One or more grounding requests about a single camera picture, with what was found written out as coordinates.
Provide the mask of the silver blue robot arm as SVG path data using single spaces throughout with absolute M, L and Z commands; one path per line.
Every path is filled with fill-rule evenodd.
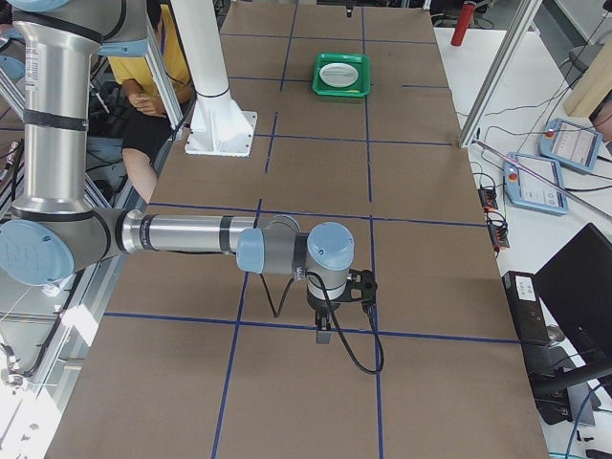
M 338 223 L 309 232 L 294 218 L 145 215 L 84 199 L 91 57 L 125 47 L 143 55 L 151 24 L 142 1 L 16 1 L 26 40 L 25 184 L 1 228 L 1 266 L 40 286 L 119 253 L 223 253 L 240 270 L 305 280 L 317 341 L 339 330 L 338 306 L 357 286 L 354 241 Z

